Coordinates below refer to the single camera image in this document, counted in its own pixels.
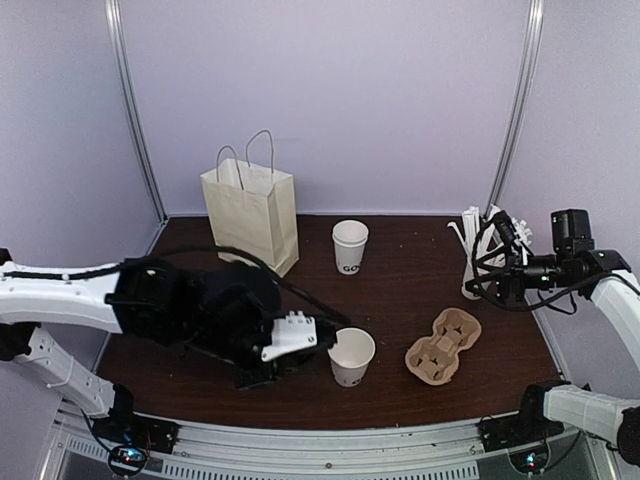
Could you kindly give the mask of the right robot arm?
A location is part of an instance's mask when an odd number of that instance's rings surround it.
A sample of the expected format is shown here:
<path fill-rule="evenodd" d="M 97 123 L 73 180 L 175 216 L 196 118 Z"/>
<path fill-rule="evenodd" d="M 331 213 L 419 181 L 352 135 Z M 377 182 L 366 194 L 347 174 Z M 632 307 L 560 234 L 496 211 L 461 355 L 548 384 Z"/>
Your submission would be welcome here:
<path fill-rule="evenodd" d="M 479 424 L 485 451 L 538 443 L 524 455 L 525 473 L 558 465 L 546 445 L 576 429 L 639 464 L 639 390 L 614 379 L 639 377 L 639 280 L 615 250 L 599 249 L 589 214 L 581 209 L 550 216 L 553 251 L 536 255 L 523 222 L 495 209 L 470 253 L 468 291 L 512 312 L 532 313 L 561 371 L 558 379 L 525 389 L 517 413 Z"/>

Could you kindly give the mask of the white paper cup stack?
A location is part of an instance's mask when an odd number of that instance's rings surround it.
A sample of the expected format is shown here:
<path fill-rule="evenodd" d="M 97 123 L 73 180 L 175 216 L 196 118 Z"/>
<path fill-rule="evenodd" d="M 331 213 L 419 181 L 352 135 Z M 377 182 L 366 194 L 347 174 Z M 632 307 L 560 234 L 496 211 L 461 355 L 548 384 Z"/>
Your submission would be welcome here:
<path fill-rule="evenodd" d="M 368 227 L 357 220 L 342 220 L 332 229 L 335 262 L 338 272 L 351 276 L 359 272 L 369 238 Z"/>

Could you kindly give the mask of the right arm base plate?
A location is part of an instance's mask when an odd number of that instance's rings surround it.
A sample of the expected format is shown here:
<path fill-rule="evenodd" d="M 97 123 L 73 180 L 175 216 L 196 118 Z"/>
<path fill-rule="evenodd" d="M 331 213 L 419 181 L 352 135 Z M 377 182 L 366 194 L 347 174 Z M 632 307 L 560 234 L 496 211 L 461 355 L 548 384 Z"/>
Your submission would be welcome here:
<path fill-rule="evenodd" d="M 477 430 L 486 453 L 505 450 L 516 472 L 541 474 L 550 465 L 550 437 L 564 432 L 560 422 L 530 419 L 520 413 L 485 416 Z"/>

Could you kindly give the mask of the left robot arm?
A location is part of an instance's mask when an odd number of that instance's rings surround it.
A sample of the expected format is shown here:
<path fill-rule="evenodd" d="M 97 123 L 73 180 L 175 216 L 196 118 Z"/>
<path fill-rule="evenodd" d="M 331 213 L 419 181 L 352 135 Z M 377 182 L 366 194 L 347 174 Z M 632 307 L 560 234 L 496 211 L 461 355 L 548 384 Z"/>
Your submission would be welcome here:
<path fill-rule="evenodd" d="M 245 262 L 221 270 L 182 270 L 149 257 L 89 270 L 42 269 L 1 261 L 1 358 L 33 368 L 123 444 L 144 424 L 133 395 L 88 372 L 57 346 L 44 324 L 135 335 L 191 347 L 244 370 L 316 346 L 316 322 L 280 311 L 279 278 Z"/>

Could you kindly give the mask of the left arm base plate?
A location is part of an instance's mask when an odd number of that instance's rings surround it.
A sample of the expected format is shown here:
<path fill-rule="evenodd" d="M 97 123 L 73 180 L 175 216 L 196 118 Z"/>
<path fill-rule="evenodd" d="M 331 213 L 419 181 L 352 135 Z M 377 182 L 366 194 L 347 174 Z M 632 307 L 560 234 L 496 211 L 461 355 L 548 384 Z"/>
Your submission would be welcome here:
<path fill-rule="evenodd" d="M 135 414 L 130 424 L 86 418 L 89 432 L 107 453 L 107 466 L 117 476 L 129 478 L 153 464 L 153 454 L 171 454 L 179 425 Z"/>

